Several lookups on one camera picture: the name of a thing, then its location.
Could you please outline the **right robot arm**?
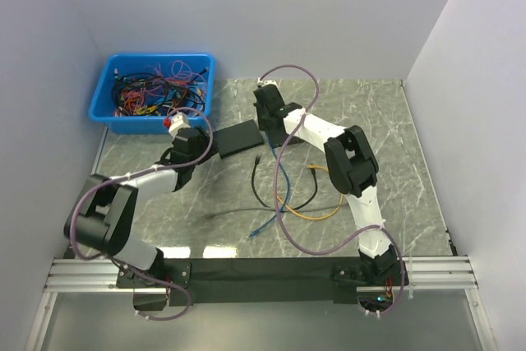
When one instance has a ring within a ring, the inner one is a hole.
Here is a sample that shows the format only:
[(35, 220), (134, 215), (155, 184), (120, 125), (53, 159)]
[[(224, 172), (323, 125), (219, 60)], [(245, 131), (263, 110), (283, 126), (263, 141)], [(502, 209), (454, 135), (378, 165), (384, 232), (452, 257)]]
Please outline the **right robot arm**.
[(284, 236), (299, 251), (313, 256), (329, 255), (356, 238), (366, 284), (384, 284), (399, 275), (400, 285), (407, 285), (402, 254), (385, 229), (377, 198), (379, 165), (365, 132), (356, 125), (327, 122), (299, 104), (286, 104), (274, 81), (258, 81), (254, 95), (258, 126), (263, 132), (278, 132), (284, 138), (282, 146), (297, 137), (325, 155), (330, 181), (348, 202), (357, 228), (338, 246), (320, 252), (308, 250), (288, 232), (275, 196), (276, 220)]

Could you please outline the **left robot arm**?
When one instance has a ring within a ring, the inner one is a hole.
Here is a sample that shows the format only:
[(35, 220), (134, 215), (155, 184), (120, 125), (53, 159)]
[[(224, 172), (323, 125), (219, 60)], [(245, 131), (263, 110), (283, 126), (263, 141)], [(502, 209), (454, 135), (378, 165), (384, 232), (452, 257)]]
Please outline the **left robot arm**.
[(195, 167), (217, 152), (202, 127), (183, 127), (159, 161), (136, 177), (90, 175), (64, 224), (64, 235), (72, 247), (82, 244), (135, 268), (138, 280), (148, 287), (173, 279), (164, 253), (131, 236), (135, 213), (149, 200), (182, 189)]

